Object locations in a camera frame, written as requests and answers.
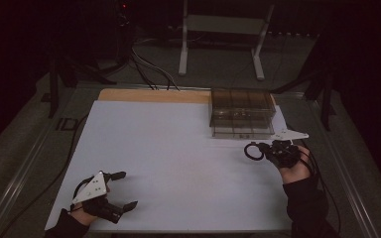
floor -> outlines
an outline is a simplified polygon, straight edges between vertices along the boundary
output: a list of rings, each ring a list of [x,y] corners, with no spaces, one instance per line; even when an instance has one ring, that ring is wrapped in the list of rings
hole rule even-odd
[[[247,46],[222,45],[221,41],[190,44],[188,73],[179,76],[180,43],[179,40],[160,42],[143,38],[134,45],[134,51],[141,58],[168,72],[180,89],[274,89],[297,77],[315,40],[268,35],[261,53],[266,76],[264,81],[255,78]],[[109,65],[110,62],[102,61],[101,64]],[[155,84],[165,88],[165,77],[150,69],[145,69],[145,72]],[[80,124],[75,132],[71,130],[73,124],[69,123],[75,120],[79,122],[89,112],[99,91],[107,87],[85,75],[78,77],[80,82],[76,88],[60,85],[61,105],[54,119],[48,118],[49,103],[41,101],[43,95],[49,92],[49,76],[39,80],[36,95],[0,136],[1,237],[28,238],[44,234],[49,212],[62,182],[65,163],[83,127]],[[107,78],[117,82],[112,87],[148,88],[131,62],[121,70],[107,75]],[[336,203],[335,206],[329,201],[328,220],[335,228],[340,222],[341,237],[381,237],[381,175],[343,108],[338,93],[334,91],[332,94],[331,105],[335,113],[329,117],[331,131],[326,132],[315,116],[319,111],[318,102],[305,101],[303,98],[306,87],[306,84],[301,84],[284,94],[276,95],[276,100],[282,106],[288,123],[311,135],[307,143],[319,160],[323,177]],[[65,127],[61,126],[62,121],[66,121]],[[18,171],[28,172],[20,175],[17,174]],[[110,235],[89,233],[86,237]],[[121,237],[263,238],[290,237],[290,232],[122,234]]]

dark floor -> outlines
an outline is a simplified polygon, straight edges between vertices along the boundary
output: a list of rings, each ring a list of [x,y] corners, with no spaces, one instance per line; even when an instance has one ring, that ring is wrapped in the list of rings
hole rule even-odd
[[[177,86],[185,88],[249,87],[273,89],[295,79],[315,41],[300,37],[268,36],[261,53],[266,79],[255,78],[249,49],[224,48],[190,49],[188,74],[178,76],[180,41],[160,44],[142,39],[134,50],[162,70],[168,72]],[[146,69],[146,74],[158,85],[166,80],[157,72]],[[114,87],[148,87],[133,64],[108,76],[118,82]],[[71,138],[77,141],[80,131],[57,130],[61,118],[79,120],[86,115],[99,91],[105,86],[82,77],[77,88],[61,86],[61,106],[53,120],[48,118],[50,105],[41,102],[49,92],[49,76],[38,84],[37,94],[24,106],[13,122],[0,136],[0,199],[7,185],[11,185],[19,168],[29,172],[16,184],[21,191],[12,199],[0,202],[0,229],[28,207],[11,223],[5,237],[41,237],[53,200],[58,194],[62,177],[37,202],[29,204],[63,169]],[[307,143],[322,168],[323,177],[332,191],[337,210],[330,205],[329,222],[336,228],[341,223],[341,237],[381,237],[381,175],[358,131],[347,115],[337,92],[331,104],[335,115],[329,117],[330,132],[318,122],[318,104],[305,101],[306,84],[299,85],[283,95],[276,95],[287,122],[298,131],[308,132]],[[32,160],[31,165],[23,162]],[[124,234],[122,237],[289,237],[289,231],[256,234]],[[87,237],[109,237],[108,234],[88,234]]]

dark background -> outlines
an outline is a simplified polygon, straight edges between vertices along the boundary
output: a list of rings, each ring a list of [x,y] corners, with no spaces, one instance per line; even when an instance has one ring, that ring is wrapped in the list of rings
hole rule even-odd
[[[204,13],[250,17],[257,14],[256,4],[263,4],[246,1],[254,2],[253,12],[240,10],[241,1],[229,1],[233,11],[222,8],[218,0],[210,4],[195,0],[190,7]],[[168,26],[182,23],[182,1],[124,2],[132,23],[150,36],[168,39]],[[107,34],[113,38],[110,24],[114,15],[109,6],[110,1],[103,0],[0,1],[0,133],[34,95],[36,81],[48,72],[50,39],[83,63],[93,64],[95,55],[113,58],[109,53],[115,42],[101,48],[99,41],[105,40],[96,37]],[[86,22],[81,14],[85,19],[95,14],[95,21]],[[86,25],[105,34],[90,34]],[[381,171],[381,0],[280,1],[270,30],[273,35],[318,37],[304,71],[322,61],[336,67],[334,89],[340,92]]]

person's right hand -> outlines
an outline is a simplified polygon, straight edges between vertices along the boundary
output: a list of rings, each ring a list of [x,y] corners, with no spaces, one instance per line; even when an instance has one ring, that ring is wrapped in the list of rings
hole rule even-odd
[[[309,157],[307,155],[310,154],[310,151],[306,149],[305,147],[301,147],[301,146],[298,146],[298,147],[299,147],[299,150],[302,152],[300,153],[301,159],[305,161],[306,163],[308,163]],[[298,181],[301,179],[307,179],[311,175],[306,165],[304,165],[300,161],[298,161],[291,168],[279,168],[279,172],[283,179],[283,184]]]

white desk leg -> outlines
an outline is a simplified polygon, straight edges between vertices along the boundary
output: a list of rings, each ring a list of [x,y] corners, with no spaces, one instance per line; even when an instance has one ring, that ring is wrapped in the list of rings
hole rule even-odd
[[[265,18],[265,24],[261,30],[261,33],[259,34],[259,41],[258,45],[255,49],[252,49],[252,58],[253,58],[253,65],[255,67],[256,72],[256,79],[258,80],[264,80],[264,69],[262,69],[261,60],[259,59],[259,54],[261,53],[262,45],[264,44],[265,37],[267,36],[269,23],[271,20],[272,12],[274,11],[274,5],[271,5],[268,14]]]
[[[187,74],[188,66],[188,0],[184,0],[184,26],[182,32],[182,51],[179,62],[179,75]]]

